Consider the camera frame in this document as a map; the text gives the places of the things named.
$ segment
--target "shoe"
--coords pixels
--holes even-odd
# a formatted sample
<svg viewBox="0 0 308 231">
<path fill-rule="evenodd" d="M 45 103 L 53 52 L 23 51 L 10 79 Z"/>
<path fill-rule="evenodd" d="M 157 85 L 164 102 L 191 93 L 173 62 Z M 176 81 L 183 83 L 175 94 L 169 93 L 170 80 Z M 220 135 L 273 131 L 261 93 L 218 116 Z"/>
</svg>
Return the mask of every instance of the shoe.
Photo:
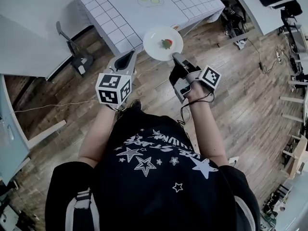
<svg viewBox="0 0 308 231">
<path fill-rule="evenodd" d="M 133 109 L 138 109 L 138 110 L 142 110 L 142 103 L 139 99 L 135 99 L 131 105 L 130 105 L 131 108 Z"/>
</svg>

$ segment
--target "cable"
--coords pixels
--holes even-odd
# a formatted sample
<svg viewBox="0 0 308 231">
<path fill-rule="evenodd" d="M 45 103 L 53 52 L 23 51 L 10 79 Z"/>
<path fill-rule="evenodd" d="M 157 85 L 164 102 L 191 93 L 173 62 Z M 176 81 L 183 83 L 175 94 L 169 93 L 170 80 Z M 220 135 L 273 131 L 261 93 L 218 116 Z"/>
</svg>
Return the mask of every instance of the cable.
<svg viewBox="0 0 308 231">
<path fill-rule="evenodd" d="M 207 98 L 207 97 L 208 97 L 209 95 L 211 95 L 211 94 L 213 95 L 213 99 L 212 99 L 211 101 L 201 100 L 201 99 L 203 99 L 203 98 Z M 184 117 L 183 117 L 183 108 L 187 107 L 188 105 L 197 103 L 197 102 L 205 102 L 205 103 L 211 103 L 211 102 L 213 102 L 214 99 L 215 99 L 214 92 L 211 91 L 209 94 L 207 94 L 207 95 L 206 95 L 205 97 L 203 97 L 203 98 L 199 98 L 199 99 L 197 99 L 197 100 L 195 100 L 195 101 L 193 101 L 193 102 L 191 102 L 191 103 L 188 103 L 188 104 L 184 105 L 183 107 L 181 107 L 180 114 L 181 114 L 182 120 L 177 120 L 177 122 L 178 122 L 179 124 L 183 125 L 183 126 L 186 125 L 186 122 L 184 121 Z"/>
<path fill-rule="evenodd" d="M 48 105 L 43 106 L 43 107 L 37 107 L 37 108 L 28 109 L 28 110 L 18 110 L 18 111 L 10 112 L 10 114 L 12 114 L 12 113 L 27 112 L 27 111 L 30 111 L 30 110 L 42 109 L 42 108 L 46 108 L 46 107 L 49 107 L 49 106 L 61 106 L 61 107 L 62 107 L 62 106 L 65 106 L 65 105 L 70 105 L 70 104 L 82 104 L 82 103 L 87 103 L 87 102 L 99 102 L 99 101 L 98 101 L 98 100 L 87 100 L 87 101 L 83 101 L 83 102 L 80 102 L 80 103 L 48 104 Z"/>
<path fill-rule="evenodd" d="M 188 119 L 188 121 L 186 122 L 186 123 L 188 123 L 188 122 L 191 120 L 191 118 L 192 118 L 192 114 L 191 114 L 189 108 L 185 107 L 185 109 L 186 109 L 187 112 L 189 113 L 189 119 Z"/>
<path fill-rule="evenodd" d="M 271 66 L 271 68 L 268 69 L 267 66 L 264 65 L 264 64 L 262 63 L 261 57 L 260 57 L 260 52 L 258 51 L 258 49 L 256 48 L 256 46 L 255 46 L 249 39 L 247 39 L 247 40 L 251 43 L 251 45 L 252 45 L 252 46 L 256 49 L 256 51 L 258 52 L 259 61 L 260 61 L 260 62 L 259 62 L 259 65 L 260 65 L 262 74 L 264 74 L 264 75 L 268 74 L 268 73 L 273 69 L 273 67 L 275 66 L 275 64 L 278 62 L 278 59 L 273 63 L 273 65 Z M 276 54 L 277 54 L 277 50 L 281 50 L 282 53 L 284 53 L 284 55 L 285 55 L 285 56 L 288 58 L 288 60 L 290 61 L 290 57 L 288 57 L 286 50 L 285 50 L 280 44 L 279 44 L 279 45 L 276 47 L 276 49 L 275 49 L 275 53 L 276 53 Z M 283 60 L 280 62 L 280 65 L 282 65 L 283 63 L 285 63 L 285 59 L 283 59 Z"/>
</svg>

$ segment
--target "black t-shirt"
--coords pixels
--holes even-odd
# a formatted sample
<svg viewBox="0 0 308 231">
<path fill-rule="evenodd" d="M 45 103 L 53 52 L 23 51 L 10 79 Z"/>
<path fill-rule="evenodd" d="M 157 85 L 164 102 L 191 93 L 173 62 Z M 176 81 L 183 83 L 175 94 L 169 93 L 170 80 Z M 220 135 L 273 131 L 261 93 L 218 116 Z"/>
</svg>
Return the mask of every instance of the black t-shirt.
<svg viewBox="0 0 308 231">
<path fill-rule="evenodd" d="M 54 169 L 47 231 L 64 230 L 68 203 L 88 187 L 101 230 L 250 230 L 247 211 L 259 230 L 257 200 L 242 172 L 196 154 L 170 118 L 143 118 L 130 130 L 131 116 L 117 122 L 95 169 L 81 162 Z"/>
</svg>

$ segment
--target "table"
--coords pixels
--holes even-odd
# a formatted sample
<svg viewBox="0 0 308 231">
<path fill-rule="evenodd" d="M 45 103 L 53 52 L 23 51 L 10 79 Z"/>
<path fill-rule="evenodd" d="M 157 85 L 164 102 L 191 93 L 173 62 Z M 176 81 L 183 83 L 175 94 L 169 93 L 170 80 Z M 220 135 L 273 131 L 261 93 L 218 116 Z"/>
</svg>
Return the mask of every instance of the table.
<svg viewBox="0 0 308 231">
<path fill-rule="evenodd" d="M 14 113 L 6 89 L 4 75 L 0 75 L 0 180 L 8 184 L 11 178 L 27 163 L 32 147 L 63 127 L 62 120 L 56 125 L 28 140 L 21 129 Z"/>
<path fill-rule="evenodd" d="M 223 46 L 228 43 L 236 42 L 241 39 L 247 38 L 249 35 L 259 32 L 262 35 L 266 35 L 269 32 L 283 26 L 281 20 L 280 9 L 273 9 L 265 7 L 260 0 L 238 0 L 247 14 L 249 15 L 255 29 L 250 30 L 247 33 L 231 38 L 227 41 L 219 43 L 219 46 Z"/>
<path fill-rule="evenodd" d="M 283 151 L 283 153 L 291 156 L 291 158 L 286 167 L 281 170 L 281 172 L 285 173 L 286 177 L 290 180 L 294 179 L 296 172 L 302 165 L 307 146 L 307 139 L 303 135 L 301 135 L 301 137 L 292 136 L 292 138 L 299 140 L 299 142 L 292 153 Z"/>
<path fill-rule="evenodd" d="M 220 0 L 77 0 L 85 23 L 95 26 L 117 55 L 143 50 L 144 34 L 155 26 L 180 31 L 205 18 L 217 20 L 224 9 Z"/>
<path fill-rule="evenodd" d="M 295 25 L 296 29 L 291 30 L 294 37 L 296 47 L 299 51 L 299 60 L 295 60 L 296 63 L 301 63 L 303 73 L 308 74 L 308 41 L 306 40 L 307 34 L 302 25 Z"/>
<path fill-rule="evenodd" d="M 308 85 L 308 82 L 300 82 L 300 81 L 288 81 L 289 84 L 295 84 L 295 85 L 302 85 L 302 83 L 305 83 L 305 85 Z M 304 99 L 299 99 L 299 98 L 289 98 L 289 97 L 280 97 L 281 100 L 284 101 L 289 101 L 289 102 L 295 102 L 295 103 L 301 103 L 304 107 L 304 112 L 303 112 L 303 118 L 295 117 L 295 116 L 290 116 L 286 114 L 282 114 L 283 117 L 294 120 L 294 121 L 299 121 L 304 123 L 304 126 L 307 124 L 308 120 L 308 91 L 306 91 Z"/>
</svg>

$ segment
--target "black cable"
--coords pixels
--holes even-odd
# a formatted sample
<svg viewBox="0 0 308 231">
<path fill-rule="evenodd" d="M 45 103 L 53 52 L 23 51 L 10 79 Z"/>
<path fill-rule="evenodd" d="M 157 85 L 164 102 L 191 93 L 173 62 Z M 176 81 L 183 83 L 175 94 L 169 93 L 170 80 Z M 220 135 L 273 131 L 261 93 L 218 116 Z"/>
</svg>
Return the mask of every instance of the black cable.
<svg viewBox="0 0 308 231">
<path fill-rule="evenodd" d="M 268 74 L 272 69 L 273 69 L 273 67 L 274 67 L 274 65 L 278 62 L 278 60 L 276 60 L 274 63 L 273 63 L 273 65 L 271 66 L 271 68 L 268 70 L 268 68 L 266 67 L 266 65 L 264 65 L 263 63 L 262 63 L 262 61 L 261 61 L 261 57 L 260 57 L 260 52 L 258 51 L 258 49 L 256 48 L 256 46 L 249 40 L 249 39 L 247 39 L 250 43 L 251 43 L 251 45 L 256 49 L 256 51 L 258 52 L 258 55 L 259 55 L 259 60 L 260 60 L 260 68 L 261 68 L 261 70 L 262 70 L 262 74 L 264 74 L 264 75 L 266 75 L 266 74 Z"/>
<path fill-rule="evenodd" d="M 114 110 L 114 111 L 121 112 L 121 110 L 118 110 L 118 109 L 116 109 L 116 108 L 113 108 L 113 107 L 111 107 L 111 106 L 110 106 L 110 105 L 108 105 L 108 104 L 106 104 L 106 106 L 107 106 L 109 109 L 112 109 L 112 110 Z"/>
<path fill-rule="evenodd" d="M 207 98 L 207 97 L 208 97 L 209 95 L 211 95 L 211 94 L 213 94 L 213 99 L 212 99 L 211 101 L 201 100 L 201 99 L 203 99 L 203 98 Z M 178 122 L 179 124 L 181 124 L 181 125 L 185 125 L 186 122 L 184 121 L 184 117 L 183 117 L 183 108 L 187 107 L 188 105 L 197 103 L 197 102 L 205 102 L 205 103 L 211 103 L 211 102 L 213 102 L 214 99 L 215 99 L 214 92 L 211 91 L 209 94 L 207 94 L 207 95 L 206 95 L 205 97 L 203 97 L 203 98 L 199 98 L 199 99 L 197 99 L 197 100 L 195 100 L 195 101 L 192 101 L 191 103 L 188 103 L 188 104 L 184 105 L 183 107 L 181 107 L 180 114 L 181 114 L 182 120 L 181 120 L 181 121 L 180 121 L 180 120 L 177 120 L 177 122 Z"/>
</svg>

